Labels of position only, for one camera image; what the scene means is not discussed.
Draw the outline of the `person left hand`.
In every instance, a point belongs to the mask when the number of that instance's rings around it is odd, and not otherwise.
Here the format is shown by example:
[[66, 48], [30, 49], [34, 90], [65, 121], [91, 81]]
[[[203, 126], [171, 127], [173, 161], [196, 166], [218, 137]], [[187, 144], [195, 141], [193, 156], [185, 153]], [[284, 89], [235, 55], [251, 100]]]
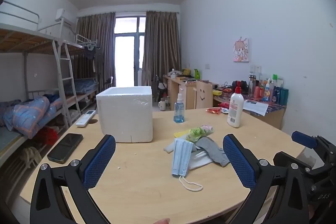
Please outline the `person left hand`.
[[169, 218], [164, 218], [160, 219], [159, 221], [156, 221], [154, 224], [169, 224], [170, 219]]

